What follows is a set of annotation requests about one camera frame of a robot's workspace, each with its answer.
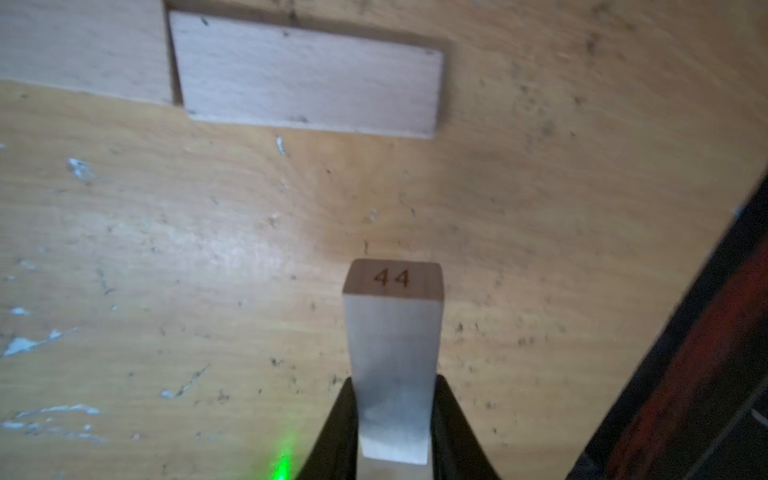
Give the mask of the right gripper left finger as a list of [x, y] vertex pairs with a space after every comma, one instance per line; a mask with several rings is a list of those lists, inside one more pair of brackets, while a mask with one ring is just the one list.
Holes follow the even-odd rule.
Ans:
[[297, 480], [355, 480], [358, 456], [358, 412], [352, 378], [342, 384]]

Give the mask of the natural wood block angled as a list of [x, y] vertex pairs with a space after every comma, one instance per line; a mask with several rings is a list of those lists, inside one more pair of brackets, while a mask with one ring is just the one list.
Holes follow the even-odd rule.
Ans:
[[172, 11], [181, 94], [198, 121], [430, 139], [435, 49]]

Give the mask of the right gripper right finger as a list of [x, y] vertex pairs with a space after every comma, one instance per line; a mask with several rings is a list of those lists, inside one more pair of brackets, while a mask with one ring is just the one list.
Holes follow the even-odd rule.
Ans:
[[434, 479], [500, 479], [442, 375], [435, 383], [431, 444]]

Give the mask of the natural wood block short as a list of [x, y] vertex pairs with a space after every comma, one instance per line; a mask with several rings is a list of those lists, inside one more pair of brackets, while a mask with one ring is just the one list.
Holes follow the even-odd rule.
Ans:
[[164, 3], [3, 1], [1, 78], [171, 104]]

